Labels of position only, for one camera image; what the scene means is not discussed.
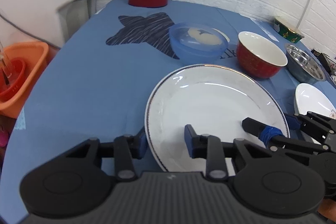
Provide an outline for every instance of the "skin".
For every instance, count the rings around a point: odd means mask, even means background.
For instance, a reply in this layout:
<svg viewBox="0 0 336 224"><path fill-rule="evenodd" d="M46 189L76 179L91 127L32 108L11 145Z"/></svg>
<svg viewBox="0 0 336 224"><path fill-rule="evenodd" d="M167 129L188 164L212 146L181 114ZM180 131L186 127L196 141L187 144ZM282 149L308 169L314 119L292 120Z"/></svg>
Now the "skin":
<svg viewBox="0 0 336 224"><path fill-rule="evenodd" d="M318 212L336 222L336 202L331 199L324 199L318 209Z"/></svg>

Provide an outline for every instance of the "metal bowl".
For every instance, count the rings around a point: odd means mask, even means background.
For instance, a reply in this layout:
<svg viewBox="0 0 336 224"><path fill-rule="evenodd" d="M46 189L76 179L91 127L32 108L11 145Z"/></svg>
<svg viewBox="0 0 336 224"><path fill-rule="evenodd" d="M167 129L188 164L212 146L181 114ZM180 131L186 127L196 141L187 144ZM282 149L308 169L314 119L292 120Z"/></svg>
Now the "metal bowl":
<svg viewBox="0 0 336 224"><path fill-rule="evenodd" d="M299 82L313 85L326 80L319 64L303 50L289 43L285 44L285 49L287 68Z"/></svg>

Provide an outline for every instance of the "green container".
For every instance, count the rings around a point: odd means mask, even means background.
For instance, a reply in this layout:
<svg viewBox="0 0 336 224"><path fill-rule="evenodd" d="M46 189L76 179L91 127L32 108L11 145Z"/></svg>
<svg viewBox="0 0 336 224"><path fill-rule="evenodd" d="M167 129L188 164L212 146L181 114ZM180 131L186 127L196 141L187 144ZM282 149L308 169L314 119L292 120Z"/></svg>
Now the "green container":
<svg viewBox="0 0 336 224"><path fill-rule="evenodd" d="M291 26L280 17L275 18L273 28L278 34L292 43L298 43L298 41L305 37L300 30Z"/></svg>

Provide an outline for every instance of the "blue translucent bowl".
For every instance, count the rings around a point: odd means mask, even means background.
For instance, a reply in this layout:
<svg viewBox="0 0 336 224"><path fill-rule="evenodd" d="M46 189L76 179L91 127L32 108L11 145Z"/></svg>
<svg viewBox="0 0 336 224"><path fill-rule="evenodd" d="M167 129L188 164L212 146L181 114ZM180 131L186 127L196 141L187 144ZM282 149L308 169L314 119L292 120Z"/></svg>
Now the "blue translucent bowl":
<svg viewBox="0 0 336 224"><path fill-rule="evenodd" d="M194 23L179 23L169 28L170 45L185 65L211 64L227 49L228 42L216 30Z"/></svg>

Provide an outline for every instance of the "plate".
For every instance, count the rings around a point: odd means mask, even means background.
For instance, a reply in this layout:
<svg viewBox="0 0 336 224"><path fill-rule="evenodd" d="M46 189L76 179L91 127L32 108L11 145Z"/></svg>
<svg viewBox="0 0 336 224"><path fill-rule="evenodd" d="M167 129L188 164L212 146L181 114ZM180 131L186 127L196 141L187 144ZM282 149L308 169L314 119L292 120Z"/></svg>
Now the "plate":
<svg viewBox="0 0 336 224"><path fill-rule="evenodd" d="M184 126L191 124L198 135L215 135L223 142L244 138L264 147L242 129L246 117L290 136L279 105L255 80L231 68L199 64L175 70L156 85L144 124L149 147L162 170L204 172L205 160L189 157ZM229 175L234 175L229 160L227 165Z"/></svg>
<svg viewBox="0 0 336 224"><path fill-rule="evenodd" d="M294 98L295 113L306 115L307 111L315 112L333 119L336 119L334 105L317 88L312 85L302 83L296 87ZM320 144L315 139L302 132L306 141L312 140Z"/></svg>

